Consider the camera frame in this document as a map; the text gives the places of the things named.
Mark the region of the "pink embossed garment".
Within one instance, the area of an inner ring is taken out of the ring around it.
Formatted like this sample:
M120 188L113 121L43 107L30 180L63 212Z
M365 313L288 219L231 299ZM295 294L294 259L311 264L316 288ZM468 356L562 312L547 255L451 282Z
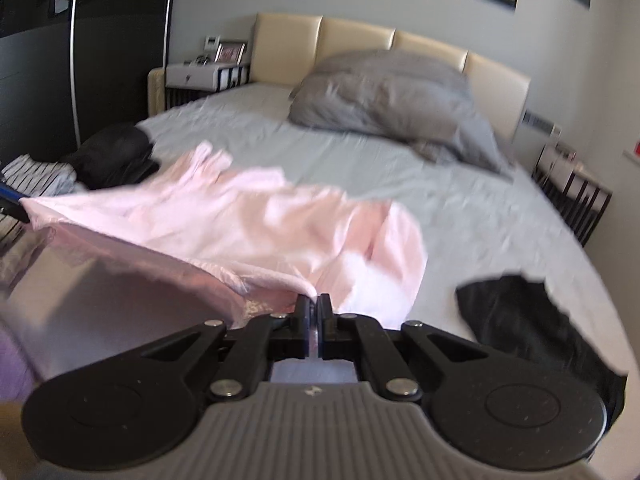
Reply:
M401 204L296 185L278 167L237 170L206 142L144 183L23 207L64 255L174 284L234 325L328 294L338 312L396 328L427 263Z

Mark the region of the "grey striped folded clothes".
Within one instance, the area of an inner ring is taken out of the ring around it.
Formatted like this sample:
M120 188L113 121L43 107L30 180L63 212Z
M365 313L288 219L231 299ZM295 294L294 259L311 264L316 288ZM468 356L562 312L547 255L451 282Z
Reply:
M1 170L1 180L27 196L61 196L86 192L73 167L64 162L36 162L18 156Z

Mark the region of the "folded black clothes pile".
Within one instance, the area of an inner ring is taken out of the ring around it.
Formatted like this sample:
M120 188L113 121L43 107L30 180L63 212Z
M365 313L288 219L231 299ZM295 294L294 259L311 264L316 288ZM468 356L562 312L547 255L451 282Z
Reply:
M106 127L61 159L90 191L139 184L160 170L152 157L154 143L135 125Z

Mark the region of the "small black garment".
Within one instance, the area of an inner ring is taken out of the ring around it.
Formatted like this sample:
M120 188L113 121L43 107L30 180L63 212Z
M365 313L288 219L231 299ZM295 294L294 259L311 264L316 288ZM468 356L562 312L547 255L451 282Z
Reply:
M477 342L581 380L603 401L606 426L614 425L625 407L627 377L605 364L543 282L506 274L458 286L456 300Z

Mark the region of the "black wardrobe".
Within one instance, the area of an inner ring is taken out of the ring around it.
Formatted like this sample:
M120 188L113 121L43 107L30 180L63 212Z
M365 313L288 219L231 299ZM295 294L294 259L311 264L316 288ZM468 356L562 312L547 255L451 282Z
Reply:
M148 116L171 0L1 0L1 160L53 162Z

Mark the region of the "cream radiator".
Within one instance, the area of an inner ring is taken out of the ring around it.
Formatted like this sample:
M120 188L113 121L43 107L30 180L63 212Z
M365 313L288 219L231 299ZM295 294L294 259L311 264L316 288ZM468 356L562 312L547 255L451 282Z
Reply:
M148 113L150 117L166 110L165 70L153 68L148 75Z

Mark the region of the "grey bed sheet mattress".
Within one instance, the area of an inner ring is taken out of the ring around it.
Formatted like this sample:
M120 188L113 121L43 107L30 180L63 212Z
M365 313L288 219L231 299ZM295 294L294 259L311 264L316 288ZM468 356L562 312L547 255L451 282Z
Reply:
M231 90L144 122L171 164L202 142L235 166L279 167L298 184L329 184L365 200L394 200L419 221L428 255L411 316L468 336L454 292L468 281L519 273L548 294L609 366L639 389L634 352L599 274L527 172L503 180L469 166L436 166L393 141L296 127L288 89ZM96 260L43 249L1 295L1 318L36 375L48 379L211 318L197 296Z

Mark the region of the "white left nightstand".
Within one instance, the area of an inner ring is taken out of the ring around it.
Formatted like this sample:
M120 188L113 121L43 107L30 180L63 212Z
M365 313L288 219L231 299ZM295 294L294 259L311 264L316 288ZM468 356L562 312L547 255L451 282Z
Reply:
M250 63L172 64L165 70L168 110L250 82Z

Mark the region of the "grey crumpled duvet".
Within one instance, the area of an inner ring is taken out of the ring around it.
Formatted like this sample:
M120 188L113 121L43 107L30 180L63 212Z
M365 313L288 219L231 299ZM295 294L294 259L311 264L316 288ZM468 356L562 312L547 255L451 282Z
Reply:
M462 162L507 178L512 162L476 109L465 76L434 61L326 62L290 94L295 125L380 136L436 162Z

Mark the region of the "framed photo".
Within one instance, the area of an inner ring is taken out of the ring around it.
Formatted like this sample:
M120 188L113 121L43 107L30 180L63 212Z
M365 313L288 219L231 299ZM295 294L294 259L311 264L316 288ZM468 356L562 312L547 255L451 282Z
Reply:
M246 47L246 41L221 40L216 50L215 63L232 65L240 64Z

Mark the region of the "cream padded headboard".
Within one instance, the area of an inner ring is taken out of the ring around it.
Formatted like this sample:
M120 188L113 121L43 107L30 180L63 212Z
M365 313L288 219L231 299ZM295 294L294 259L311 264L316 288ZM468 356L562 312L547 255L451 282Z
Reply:
M256 16L250 80L295 88L318 65L372 54L389 60L434 61L465 76L476 109L504 140L514 138L530 78L468 49L397 28L322 15L262 12Z

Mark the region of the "wall thermostat panel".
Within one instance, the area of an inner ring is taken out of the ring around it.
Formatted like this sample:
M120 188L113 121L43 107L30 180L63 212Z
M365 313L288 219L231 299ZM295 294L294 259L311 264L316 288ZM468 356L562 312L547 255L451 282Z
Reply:
M218 49L219 43L219 36L206 36L204 40L203 50L206 52L214 52Z

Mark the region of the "right nightstand dark frame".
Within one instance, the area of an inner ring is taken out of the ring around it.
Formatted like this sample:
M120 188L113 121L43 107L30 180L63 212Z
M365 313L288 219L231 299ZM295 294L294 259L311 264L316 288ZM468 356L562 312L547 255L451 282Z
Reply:
M611 203L612 191L561 142L541 150L532 177L585 247Z

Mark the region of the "wall switch panel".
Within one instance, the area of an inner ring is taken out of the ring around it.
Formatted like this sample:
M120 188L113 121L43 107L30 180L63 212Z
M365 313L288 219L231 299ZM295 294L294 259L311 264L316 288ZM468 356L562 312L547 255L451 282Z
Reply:
M526 110L524 112L522 124L536 129L546 136L560 136L562 133L562 128L560 125L535 114L531 110Z

